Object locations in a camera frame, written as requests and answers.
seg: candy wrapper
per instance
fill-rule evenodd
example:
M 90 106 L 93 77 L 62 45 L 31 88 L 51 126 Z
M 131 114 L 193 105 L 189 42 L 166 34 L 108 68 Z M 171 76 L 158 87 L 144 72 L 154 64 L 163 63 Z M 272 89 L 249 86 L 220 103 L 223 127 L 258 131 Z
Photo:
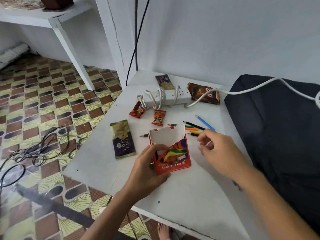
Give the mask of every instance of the candy wrapper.
M 134 156 L 136 149 L 134 148 L 134 141 L 132 140 L 128 121 L 122 120 L 111 123 L 110 128 L 113 134 L 112 142 L 115 158 L 120 159 Z
M 187 88 L 191 94 L 192 100 L 198 100 L 198 98 L 200 98 L 205 92 L 213 89 L 211 87 L 202 86 L 194 83 L 188 83 Z M 219 105 L 220 104 L 219 91 L 208 93 L 205 97 L 201 99 L 201 102 Z
M 154 118 L 151 124 L 163 126 L 163 118 L 166 115 L 166 111 L 156 109 L 154 111 Z
M 136 118 L 140 118 L 144 112 L 146 112 L 146 110 L 142 107 L 141 102 L 138 101 L 134 106 L 133 110 L 129 113 L 129 115 Z
M 155 172 L 176 171 L 191 167 L 186 131 L 184 125 L 170 126 L 149 131 L 150 145 L 165 144 L 169 148 L 153 155 Z
M 155 76 L 158 84 L 160 87 L 162 87 L 164 90 L 172 90 L 175 89 L 172 82 L 170 81 L 168 74 Z

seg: white table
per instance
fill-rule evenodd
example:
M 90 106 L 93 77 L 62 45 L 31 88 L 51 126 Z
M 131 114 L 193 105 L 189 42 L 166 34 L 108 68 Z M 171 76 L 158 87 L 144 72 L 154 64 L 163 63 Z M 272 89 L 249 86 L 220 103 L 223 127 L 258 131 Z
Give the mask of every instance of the white table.
M 79 152 L 64 170 L 64 174 L 105 193 L 114 195 L 125 184 L 136 156 L 116 160 L 110 123 L 127 119 L 137 153 L 149 144 L 139 137 L 150 129 L 154 110 L 140 119 L 128 113 L 144 90 L 157 90 L 156 72 L 138 71 L 114 105 L 94 129 Z M 174 85 L 186 87 L 188 82 L 220 88 L 220 85 L 169 75 Z M 200 115 L 218 132 L 232 135 L 241 149 L 244 146 L 231 122 L 226 107 L 198 103 L 184 109 L 183 105 L 166 110 L 164 124 L 190 121 L 201 125 L 194 114 Z M 264 225 L 256 215 L 246 195 L 231 180 L 215 171 L 198 151 L 195 137 L 187 137 L 192 166 L 172 173 L 166 183 L 139 201 L 132 209 L 147 217 L 172 226 L 200 239 L 247 240 L 269 239 Z
M 91 5 L 87 2 L 76 2 L 67 10 L 60 12 L 43 12 L 40 8 L 34 10 L 18 10 L 0 7 L 0 21 L 52 28 L 87 88 L 89 90 L 94 90 L 94 85 L 91 82 L 86 69 L 83 67 L 78 54 L 61 26 L 62 22 L 90 9 Z

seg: white wall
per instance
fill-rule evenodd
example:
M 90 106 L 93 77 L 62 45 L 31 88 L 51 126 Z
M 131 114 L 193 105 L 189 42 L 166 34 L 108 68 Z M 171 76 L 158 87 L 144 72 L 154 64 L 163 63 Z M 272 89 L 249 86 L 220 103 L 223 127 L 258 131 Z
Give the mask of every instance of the white wall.
M 117 34 L 127 71 L 134 0 L 108 1 L 115 26 L 130 29 Z M 146 1 L 138 0 L 138 25 Z M 320 83 L 319 6 L 320 0 L 150 0 L 139 69 L 225 85 L 242 74 Z
M 21 42 L 14 25 L 0 22 L 0 54 Z
M 71 43 L 84 65 L 115 70 L 108 41 L 103 30 L 100 16 L 95 9 L 62 23 Z M 44 57 L 70 62 L 70 59 L 50 28 L 28 25 L 20 26 L 20 38 L 23 42 Z

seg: white power cable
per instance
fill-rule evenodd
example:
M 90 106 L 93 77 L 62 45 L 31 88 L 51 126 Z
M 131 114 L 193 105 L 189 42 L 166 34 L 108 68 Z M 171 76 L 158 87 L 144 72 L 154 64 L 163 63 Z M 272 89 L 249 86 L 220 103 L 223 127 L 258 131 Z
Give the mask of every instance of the white power cable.
M 292 86 L 290 86 L 285 80 L 283 80 L 282 78 L 278 78 L 278 77 L 271 78 L 270 80 L 265 81 L 265 82 L 259 84 L 258 86 L 255 86 L 255 87 L 250 88 L 250 89 L 247 89 L 247 90 L 239 91 L 239 92 L 230 92 L 230 91 L 224 91 L 224 90 L 219 90 L 219 89 L 211 89 L 211 90 L 206 91 L 204 94 L 202 94 L 202 96 L 199 97 L 199 98 L 198 98 L 196 101 L 194 101 L 193 103 L 191 103 L 191 104 L 184 104 L 184 107 L 185 107 L 185 108 L 189 108 L 189 107 L 191 107 L 191 106 L 194 106 L 194 105 L 197 104 L 200 100 L 202 100 L 202 98 L 204 98 L 208 93 L 211 93 L 211 92 L 214 92 L 214 91 L 220 91 L 220 92 L 223 92 L 223 93 L 226 93 L 226 94 L 230 94 L 230 95 L 238 95 L 238 94 L 243 94 L 243 93 L 247 93 L 247 92 L 254 91 L 254 90 L 258 89 L 258 88 L 263 87 L 263 86 L 266 85 L 266 84 L 269 84 L 269 83 L 275 81 L 275 80 L 280 80 L 280 81 L 282 81 L 290 90 L 292 90 L 293 92 L 297 93 L 298 95 L 300 95 L 300 96 L 302 96 L 302 97 L 305 97 L 305 98 L 307 98 L 307 99 L 310 99 L 310 100 L 315 101 L 315 104 L 316 104 L 317 107 L 320 109 L 320 91 L 316 94 L 315 97 L 311 97 L 311 96 L 308 96 L 308 95 L 306 95 L 306 94 L 304 94 L 304 93 L 302 93 L 302 92 L 299 92 L 298 90 L 294 89 L 294 88 L 293 88 Z M 179 86 L 176 87 L 174 101 L 173 101 L 173 103 L 172 103 L 171 105 L 169 105 L 169 107 L 172 107 L 172 106 L 175 104 L 175 102 L 176 102 L 176 100 L 177 100 L 177 97 L 178 97 L 179 88 L 180 88 Z M 153 108 L 154 108 L 154 109 L 161 109 L 161 107 L 162 107 L 162 99 L 163 99 L 163 95 L 165 94 L 165 91 L 164 91 L 162 88 L 159 87 L 159 94 L 160 94 L 160 103 L 159 103 L 159 106 L 157 106 L 157 103 L 156 103 L 156 101 L 155 101 L 155 99 L 154 99 L 154 97 L 153 97 L 153 95 L 151 94 L 150 91 L 146 90 L 145 93 L 148 94 L 148 95 L 150 96 L 151 100 L 153 101 L 153 103 L 154 103 Z M 143 107 L 144 109 L 147 109 L 145 103 L 143 102 L 142 96 L 139 95 L 139 96 L 137 96 L 137 98 L 138 98 L 138 100 L 141 102 L 142 107 Z

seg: electrical socket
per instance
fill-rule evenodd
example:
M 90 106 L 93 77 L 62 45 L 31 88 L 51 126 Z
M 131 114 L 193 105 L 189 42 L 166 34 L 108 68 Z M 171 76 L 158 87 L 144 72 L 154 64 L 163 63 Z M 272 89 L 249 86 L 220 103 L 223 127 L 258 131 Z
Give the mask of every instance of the electrical socket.
M 162 105 L 168 106 L 171 105 L 174 102 L 174 96 L 175 96 L 176 90 L 165 90 L 165 98 L 162 98 Z M 159 105 L 160 102 L 160 93 L 159 91 L 153 91 L 151 94 L 154 97 L 154 100 L 156 101 L 157 105 Z M 143 101 L 146 104 L 146 107 L 153 107 L 154 103 L 151 100 L 150 96 L 146 93 L 143 94 Z M 191 101 L 191 94 L 187 88 L 185 89 L 179 89 L 178 91 L 178 97 L 176 104 L 188 104 Z

